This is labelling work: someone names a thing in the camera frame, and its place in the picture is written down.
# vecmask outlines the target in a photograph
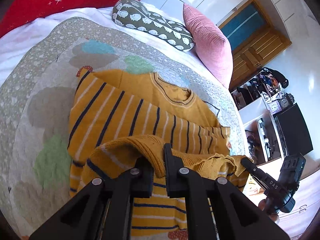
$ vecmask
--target hedgehog pattern pillow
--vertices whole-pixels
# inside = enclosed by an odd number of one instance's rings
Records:
[[[183,52],[191,50],[195,44],[184,25],[149,12],[138,0],[118,1],[112,18],[117,25],[149,33]]]

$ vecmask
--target black clock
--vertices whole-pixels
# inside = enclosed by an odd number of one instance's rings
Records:
[[[292,94],[286,93],[283,98],[278,99],[278,102],[281,106],[282,111],[284,111],[289,107],[293,106],[295,100]]]

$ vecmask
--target alarm clock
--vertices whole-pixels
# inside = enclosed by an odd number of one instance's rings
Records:
[[[276,114],[282,111],[281,105],[278,100],[268,103],[271,114]]]
[[[277,114],[291,107],[294,103],[294,97],[292,94],[285,94],[283,98],[277,99],[271,103],[268,103],[271,114]]]
[[[292,94],[286,93],[283,98],[277,100],[281,106],[282,110],[288,109],[290,106],[293,106],[294,97]]]

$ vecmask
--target window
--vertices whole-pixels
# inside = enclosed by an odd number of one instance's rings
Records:
[[[234,50],[254,34],[255,31],[267,25],[268,22],[259,9],[254,3],[250,3],[221,28],[221,31],[228,38],[231,49]]]

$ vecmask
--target white bed sheet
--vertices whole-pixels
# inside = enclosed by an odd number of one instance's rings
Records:
[[[153,5],[144,5],[148,10],[152,12],[156,12],[167,19],[171,19],[181,23],[180,20],[168,16],[166,13],[157,9]],[[10,75],[16,65],[20,62],[22,57],[28,52],[28,50],[42,41],[44,38],[46,38],[58,24],[68,18],[83,17],[104,27],[120,30],[124,33],[127,33],[137,40],[159,50],[170,59],[188,66],[194,72],[223,88],[223,85],[209,72],[209,70],[196,56],[194,49],[192,51],[189,51],[188,53],[178,51],[167,42],[148,33],[116,25],[112,20],[112,9],[113,7],[100,9],[71,9],[61,13],[50,15],[46,18],[38,18],[31,23],[25,24],[7,33],[0,39],[0,86]],[[242,134],[239,136],[243,137],[244,143],[246,143],[246,135],[241,117],[235,104],[234,107],[239,120],[240,128],[242,130]],[[247,147],[245,147],[245,151],[245,154],[248,156],[249,150],[247,149]]]

